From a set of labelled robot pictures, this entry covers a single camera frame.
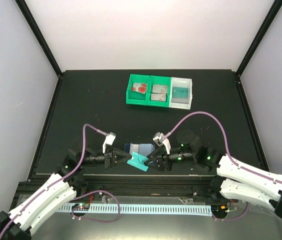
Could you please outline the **teal card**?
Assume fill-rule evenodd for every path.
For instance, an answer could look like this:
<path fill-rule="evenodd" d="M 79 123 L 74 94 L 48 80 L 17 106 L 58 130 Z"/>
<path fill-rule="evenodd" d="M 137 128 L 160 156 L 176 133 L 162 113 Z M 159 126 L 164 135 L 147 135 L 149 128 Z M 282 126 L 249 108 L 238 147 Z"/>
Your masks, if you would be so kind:
<path fill-rule="evenodd" d="M 142 170 L 146 172 L 148 170 L 148 166 L 145 165 L 145 162 L 148 160 L 147 157 L 137 153 L 137 152 L 132 152 L 131 153 L 131 158 L 127 161 L 127 164 L 135 167 L 139 170 Z"/>
<path fill-rule="evenodd" d="M 178 99 L 187 99 L 188 98 L 188 88 L 173 87 L 172 88 L 172 97 L 178 98 Z"/>

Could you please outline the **pink blossom card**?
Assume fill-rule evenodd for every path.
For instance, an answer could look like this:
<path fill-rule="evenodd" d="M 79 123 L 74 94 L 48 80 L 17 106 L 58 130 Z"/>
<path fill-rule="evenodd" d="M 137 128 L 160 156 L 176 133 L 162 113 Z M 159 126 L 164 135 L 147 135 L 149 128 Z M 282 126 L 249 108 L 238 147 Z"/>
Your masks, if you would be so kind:
<path fill-rule="evenodd" d="M 151 101 L 166 102 L 166 94 L 164 94 L 164 93 L 152 93 L 150 100 Z"/>

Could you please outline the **blue leather card holder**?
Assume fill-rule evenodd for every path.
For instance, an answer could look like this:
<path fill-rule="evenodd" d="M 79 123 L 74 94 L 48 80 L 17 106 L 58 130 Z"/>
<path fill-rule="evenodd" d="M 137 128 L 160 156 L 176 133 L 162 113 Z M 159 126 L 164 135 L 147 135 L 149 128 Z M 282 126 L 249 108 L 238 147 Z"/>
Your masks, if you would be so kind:
<path fill-rule="evenodd" d="M 155 146 L 151 143 L 142 143 L 142 144 L 126 143 L 124 145 L 124 151 L 129 154 L 135 152 L 146 157 L 149 154 L 151 154 L 153 151 L 155 151 Z"/>

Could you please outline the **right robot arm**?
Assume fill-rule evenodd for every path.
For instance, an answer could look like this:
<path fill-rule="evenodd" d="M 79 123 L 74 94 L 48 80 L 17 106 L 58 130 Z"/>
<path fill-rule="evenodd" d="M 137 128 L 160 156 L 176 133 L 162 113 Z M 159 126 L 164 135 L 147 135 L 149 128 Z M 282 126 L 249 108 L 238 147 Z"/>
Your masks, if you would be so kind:
<path fill-rule="evenodd" d="M 157 133 L 153 140 L 158 149 L 147 156 L 145 166 L 170 171 L 174 163 L 193 161 L 208 173 L 216 172 L 207 190 L 211 200 L 245 201 L 265 207 L 282 219 L 282 174 L 261 170 L 206 147 L 190 130 L 177 135 L 177 148 L 172 148 L 162 133 Z"/>

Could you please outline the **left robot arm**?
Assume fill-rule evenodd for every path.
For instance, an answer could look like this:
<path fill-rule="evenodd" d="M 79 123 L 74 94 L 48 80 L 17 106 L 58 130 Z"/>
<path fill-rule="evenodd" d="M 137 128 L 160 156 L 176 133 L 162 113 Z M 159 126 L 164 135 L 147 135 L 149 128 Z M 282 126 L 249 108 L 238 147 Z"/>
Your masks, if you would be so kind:
<path fill-rule="evenodd" d="M 88 148 L 68 156 L 27 200 L 9 212 L 0 212 L 0 240 L 30 240 L 63 204 L 84 199 L 88 194 L 83 177 L 84 162 L 109 168 L 126 163 L 131 157 L 112 147 L 100 151 Z"/>

